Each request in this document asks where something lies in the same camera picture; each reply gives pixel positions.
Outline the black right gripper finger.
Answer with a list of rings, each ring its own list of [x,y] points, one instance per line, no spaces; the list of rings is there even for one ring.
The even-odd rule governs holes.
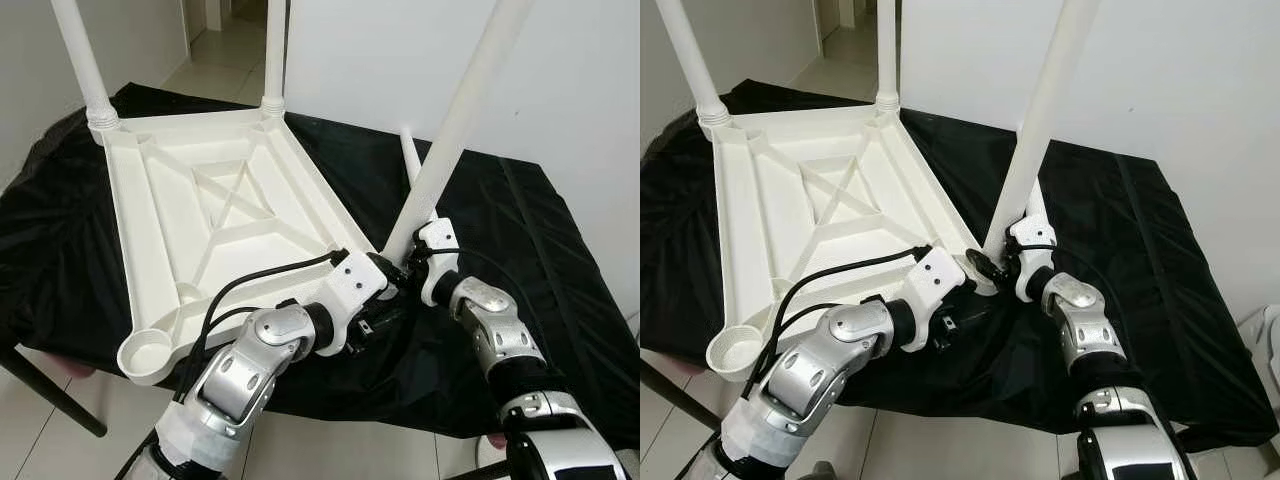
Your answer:
[[[388,287],[379,294],[379,297],[397,297],[399,292],[407,287],[410,283],[408,276],[397,268],[390,260],[383,257],[379,253],[372,253],[372,262],[378,266],[380,273],[388,282]]]
[[[963,255],[963,270],[973,282],[974,291],[1001,291],[1007,280],[1004,271],[979,250],[968,250]]]

